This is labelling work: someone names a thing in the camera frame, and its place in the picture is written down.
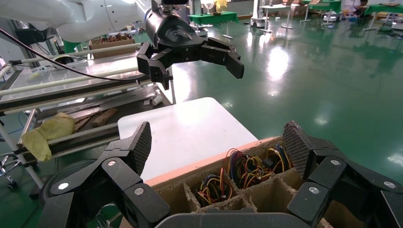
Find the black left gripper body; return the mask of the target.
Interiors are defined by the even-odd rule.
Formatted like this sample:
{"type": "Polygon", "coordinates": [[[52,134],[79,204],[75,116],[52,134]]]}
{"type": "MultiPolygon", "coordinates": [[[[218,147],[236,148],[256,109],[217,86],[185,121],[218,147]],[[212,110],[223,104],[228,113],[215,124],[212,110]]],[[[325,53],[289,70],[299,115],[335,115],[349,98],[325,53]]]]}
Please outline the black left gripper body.
{"type": "Polygon", "coordinates": [[[205,39],[176,12],[162,9],[150,11],[146,16],[147,35],[163,59],[170,64],[201,60],[205,39]]]}

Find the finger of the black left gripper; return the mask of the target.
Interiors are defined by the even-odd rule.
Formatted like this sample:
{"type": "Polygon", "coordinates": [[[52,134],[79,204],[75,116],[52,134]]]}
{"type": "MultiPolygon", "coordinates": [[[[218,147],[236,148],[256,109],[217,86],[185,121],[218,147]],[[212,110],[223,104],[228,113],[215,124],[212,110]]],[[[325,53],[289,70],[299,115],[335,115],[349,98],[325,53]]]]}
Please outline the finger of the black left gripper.
{"type": "Polygon", "coordinates": [[[172,51],[171,48],[162,50],[150,42],[144,42],[136,56],[138,71],[149,76],[152,82],[161,83],[165,90],[169,89],[170,80],[173,79],[167,71],[173,64],[168,60],[172,51]]]}
{"type": "Polygon", "coordinates": [[[201,46],[202,61],[225,66],[236,79],[244,76],[245,66],[240,58],[234,46],[216,38],[208,37],[201,46]]]}

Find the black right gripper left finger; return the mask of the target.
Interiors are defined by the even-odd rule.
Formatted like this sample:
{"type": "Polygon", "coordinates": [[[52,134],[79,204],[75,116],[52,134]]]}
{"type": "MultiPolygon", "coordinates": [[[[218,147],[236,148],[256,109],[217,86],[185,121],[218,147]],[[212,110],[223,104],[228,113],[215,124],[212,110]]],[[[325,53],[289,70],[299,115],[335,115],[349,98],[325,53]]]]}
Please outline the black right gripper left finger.
{"type": "Polygon", "coordinates": [[[157,226],[170,207],[141,178],[151,147],[149,122],[141,122],[130,137],[111,142],[95,162],[52,185],[38,227],[85,228],[109,203],[132,227],[157,226]]]}

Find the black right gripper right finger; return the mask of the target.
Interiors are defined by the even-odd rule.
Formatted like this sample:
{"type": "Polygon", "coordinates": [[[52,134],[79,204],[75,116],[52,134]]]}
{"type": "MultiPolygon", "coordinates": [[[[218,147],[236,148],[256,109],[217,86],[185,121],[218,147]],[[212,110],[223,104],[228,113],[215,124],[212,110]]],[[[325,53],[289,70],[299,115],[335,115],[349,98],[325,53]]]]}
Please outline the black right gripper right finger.
{"type": "Polygon", "coordinates": [[[309,136],[295,121],[285,124],[285,152],[304,183],[288,213],[315,227],[332,201],[344,205],[367,228],[403,225],[403,187],[347,158],[328,140],[309,136]]]}

